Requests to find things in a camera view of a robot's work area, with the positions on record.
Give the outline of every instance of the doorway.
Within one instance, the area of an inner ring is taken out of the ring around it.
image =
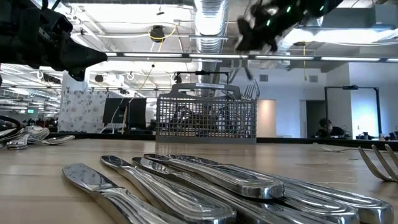
[[[307,137],[311,138],[320,129],[319,120],[325,118],[324,100],[307,100]]]

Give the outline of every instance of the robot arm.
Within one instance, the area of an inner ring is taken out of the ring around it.
[[[243,36],[236,47],[237,51],[261,50],[270,45],[271,51],[278,50],[275,38],[295,24],[312,18],[318,18],[335,9],[343,0],[271,0],[262,4],[262,0],[251,6],[250,13],[255,19],[252,28],[243,17],[238,19],[238,29]],[[267,10],[278,8],[273,15]]]
[[[75,43],[73,26],[63,14],[48,9],[46,0],[41,9],[30,0],[0,2],[0,63],[67,70],[83,81],[87,67],[108,59],[103,52]]]

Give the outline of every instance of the fork tines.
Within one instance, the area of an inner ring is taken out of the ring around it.
[[[391,149],[391,147],[388,144],[386,144],[385,147],[387,149],[388,154],[391,156],[391,159],[394,161],[394,164],[398,167],[398,158],[394,154],[394,151]],[[361,154],[363,160],[365,161],[366,166],[369,168],[372,174],[375,177],[385,181],[398,182],[398,175],[392,170],[390,165],[386,162],[382,154],[379,152],[379,149],[375,145],[372,145],[372,149],[376,154],[377,158],[379,159],[380,163],[382,164],[383,168],[390,175],[390,177],[387,177],[382,172],[380,172],[379,169],[373,164],[372,160],[370,160],[370,158],[366,155],[362,147],[358,147],[359,153]]]

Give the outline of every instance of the wooden countertop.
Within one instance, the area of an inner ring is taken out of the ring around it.
[[[0,223],[114,223],[88,194],[62,177],[62,167],[85,163],[143,199],[124,177],[100,164],[100,156],[113,154],[130,161],[145,153],[205,157],[376,197],[398,208],[398,183],[375,178],[358,151],[333,153],[305,144],[193,145],[84,139],[61,146],[30,146],[24,151],[0,149]],[[374,153],[368,152],[368,156],[378,161]]]

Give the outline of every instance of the ceiling light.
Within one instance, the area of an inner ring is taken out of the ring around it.
[[[3,83],[11,84],[11,85],[16,85],[17,83],[10,81],[10,80],[2,80]]]
[[[126,57],[182,57],[182,54],[159,54],[159,53],[124,53],[123,54]]]
[[[106,56],[115,57],[115,56],[118,56],[118,54],[114,53],[114,52],[106,52]]]
[[[228,58],[228,59],[241,59],[248,58],[248,55],[225,55],[225,54],[190,54],[190,58]]]
[[[14,110],[27,110],[26,106],[12,106],[10,107],[10,109],[14,109]]]
[[[387,62],[398,62],[398,58],[389,58]]]
[[[11,91],[13,91],[14,93],[18,93],[18,94],[22,94],[22,95],[29,95],[30,93],[26,90],[21,90],[18,88],[9,88]]]
[[[273,60],[313,60],[314,57],[307,56],[273,56],[273,55],[257,55],[256,59],[273,59]]]
[[[359,58],[359,57],[321,57],[321,60],[344,61],[344,62],[377,62],[379,58]]]

